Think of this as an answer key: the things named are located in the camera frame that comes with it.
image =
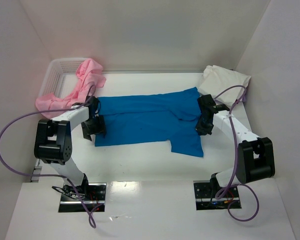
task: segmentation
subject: white cloth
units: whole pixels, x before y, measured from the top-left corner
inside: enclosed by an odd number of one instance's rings
[[[223,90],[234,85],[248,86],[251,76],[244,75],[220,66],[207,66],[203,72],[203,83],[198,92],[206,95],[211,94],[215,98]],[[217,98],[218,101],[231,106],[244,92],[241,87],[234,87]]]

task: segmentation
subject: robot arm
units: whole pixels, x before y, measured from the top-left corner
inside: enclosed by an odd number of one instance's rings
[[[99,100],[91,100],[80,108],[78,104],[72,106],[74,110],[66,111],[52,119],[41,119],[38,122],[34,155],[45,164],[50,164],[59,175],[66,176],[77,187],[79,192],[87,195],[89,183],[87,176],[82,173],[73,161],[71,131],[81,124],[83,137],[88,140],[91,135],[106,134],[106,126],[102,115],[96,116]],[[71,192],[71,186],[64,178],[65,189]]]
[[[219,128],[230,140],[233,140],[233,130],[229,119],[229,108],[216,105],[212,96],[203,95],[198,98],[201,116],[195,127],[199,135],[211,135],[214,126]],[[257,180],[270,178],[275,174],[273,145],[269,138],[260,138],[248,130],[234,116],[231,116],[238,143],[238,165],[233,184],[246,184]],[[218,185],[228,185],[233,167],[214,174]]]

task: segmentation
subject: wire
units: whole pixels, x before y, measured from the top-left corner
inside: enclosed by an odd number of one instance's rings
[[[207,205],[203,205],[205,208],[208,208],[210,206],[210,204],[212,203],[213,197],[214,197],[214,188],[212,188],[212,191],[211,191],[210,201],[208,202]]]
[[[74,111],[74,110],[77,110],[81,107],[84,107],[91,99],[92,97],[94,96],[95,94],[95,91],[96,91],[96,86],[93,84],[90,86],[89,88],[89,91],[88,91],[88,94],[89,95],[91,93],[91,96],[84,102],[82,103],[81,105],[79,105],[78,107],[76,108],[65,108],[65,109],[54,109],[54,110],[43,110],[43,111],[34,111],[34,112],[30,112],[30,113],[27,113],[27,114],[24,114],[24,115],[21,115],[15,119],[13,119],[12,121],[10,121],[0,132],[0,140],[3,136],[3,134],[5,133],[5,131],[12,125],[14,124],[15,122],[23,119],[23,118],[26,118],[26,117],[29,117],[29,116],[32,116],[32,115],[36,115],[36,114],[42,114],[42,113],[53,113],[53,112],[65,112],[65,111]],[[25,173],[25,172],[21,172],[21,171],[18,171],[18,170],[15,170],[13,169],[12,167],[10,167],[6,162],[5,160],[3,159],[2,155],[1,155],[1,152],[0,152],[0,162],[8,169],[10,170],[11,172],[15,173],[15,174],[18,174],[18,175],[21,175],[21,176],[25,176],[25,177],[58,177],[58,178],[63,178],[63,179],[66,179],[70,185],[72,186],[75,194],[77,195],[78,197],[78,200],[81,202],[82,204],[82,207],[84,208],[84,210],[86,211],[86,213],[88,214],[88,219],[89,219],[89,224],[92,228],[96,228],[97,225],[96,225],[96,221],[94,220],[93,218],[93,212],[99,207],[101,206],[102,204],[97,204],[97,206],[95,206],[91,211],[88,210],[87,206],[85,205],[83,199],[81,198],[80,196],[80,193],[78,192],[76,186],[73,184],[73,182],[67,178],[66,176],[64,175],[59,175],[59,174],[31,174],[31,173]]]
[[[237,135],[236,135],[236,130],[235,130],[235,126],[234,126],[234,122],[232,120],[232,110],[234,109],[234,107],[240,102],[240,100],[244,97],[244,95],[246,94],[247,92],[247,88],[245,86],[242,86],[242,85],[234,85],[234,86],[231,86],[231,87],[228,87],[226,90],[222,91],[221,93],[219,93],[215,98],[214,100],[216,100],[219,96],[221,96],[223,93],[225,93],[226,91],[230,90],[230,89],[233,89],[233,88],[243,88],[243,93],[242,95],[232,104],[230,110],[229,110],[229,121],[230,121],[230,125],[231,125],[231,129],[232,129],[232,134],[233,134],[233,140],[234,140],[234,166],[233,166],[233,171],[232,171],[232,175],[231,175],[231,178],[229,180],[229,183],[226,187],[223,187],[221,188],[216,194],[215,194],[215,199],[217,200],[220,200],[221,198],[223,198],[226,193],[229,191],[229,189],[231,187],[236,187],[238,185],[241,185],[241,186],[244,186],[246,188],[248,188],[252,194],[254,195],[255,197],[255,200],[256,200],[256,204],[257,204],[257,208],[256,208],[256,211],[255,213],[253,214],[252,217],[248,218],[248,219],[239,219],[235,216],[232,215],[232,213],[230,212],[230,206],[237,202],[237,201],[232,201],[229,205],[228,205],[228,212],[230,214],[230,216],[237,220],[237,221],[240,221],[240,222],[248,222],[252,219],[254,219],[258,212],[259,212],[259,199],[256,195],[256,193],[253,191],[253,189],[245,184],[234,184],[232,185],[233,181],[234,181],[234,178],[236,176],[236,172],[237,172],[237,168],[238,168],[238,140],[237,140]]]
[[[98,204],[98,196],[97,196],[96,192],[93,191],[92,193],[95,194],[95,201],[96,201],[96,204]]]
[[[235,198],[234,194],[229,190],[228,193],[231,194],[232,198],[231,198],[231,201]]]
[[[94,203],[94,199],[92,198],[92,194],[90,193],[90,197],[91,197],[91,202],[92,202],[92,206],[94,207],[95,206],[95,203]]]
[[[65,191],[63,190],[63,188],[61,188],[61,187],[58,187],[58,186],[52,186],[51,188],[52,188],[53,190],[57,191],[57,192],[60,193],[60,194],[63,194],[63,195],[66,194],[66,192],[65,192]]]
[[[95,109],[93,107],[91,109],[92,109],[92,118],[96,119],[96,114],[97,113],[96,113],[96,111],[95,111]]]
[[[97,108],[97,111],[98,111],[97,114],[100,113],[100,110],[101,110],[101,102],[100,102],[100,100],[99,100],[99,102],[98,102],[98,108]]]

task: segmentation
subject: white panel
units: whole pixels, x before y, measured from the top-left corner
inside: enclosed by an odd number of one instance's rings
[[[275,180],[251,183],[259,196],[260,211],[250,222],[237,222],[227,210],[196,211],[194,185],[188,181],[108,182],[105,212],[93,216],[89,226],[85,212],[58,213],[62,179],[24,183],[6,240],[294,240]],[[256,200],[238,188],[242,209],[239,218],[251,216]]]
[[[269,0],[21,0],[50,55],[107,70],[233,69]]]
[[[273,141],[276,180],[300,240],[300,0],[272,0],[236,69],[251,75],[252,130]]]
[[[12,119],[35,110],[48,53],[19,1],[0,0],[0,130]],[[30,172],[36,119],[25,119],[3,136],[2,155],[12,167]],[[4,239],[19,195],[22,177],[0,163],[0,240]]]

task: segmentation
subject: white plastic basket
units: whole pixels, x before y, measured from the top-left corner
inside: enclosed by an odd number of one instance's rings
[[[50,62],[45,73],[39,97],[53,93],[58,98],[64,98],[72,92],[78,78],[75,73],[85,57],[59,58]]]

